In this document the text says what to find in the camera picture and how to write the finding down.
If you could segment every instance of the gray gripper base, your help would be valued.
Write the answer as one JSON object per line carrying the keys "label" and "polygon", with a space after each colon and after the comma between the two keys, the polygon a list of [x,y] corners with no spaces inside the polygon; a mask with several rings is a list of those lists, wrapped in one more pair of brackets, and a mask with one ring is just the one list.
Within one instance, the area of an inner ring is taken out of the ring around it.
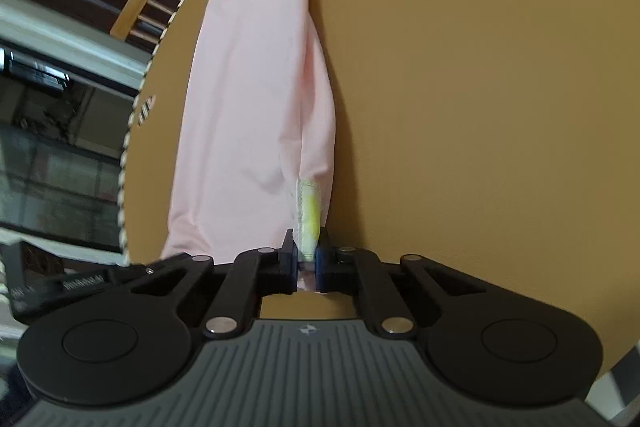
{"label": "gray gripper base", "polygon": [[258,320],[238,339],[206,344],[190,370],[155,396],[108,410],[65,409],[40,401],[17,425],[602,427],[607,423],[578,399],[533,410],[476,402],[436,378],[411,343],[380,339],[360,320]]}

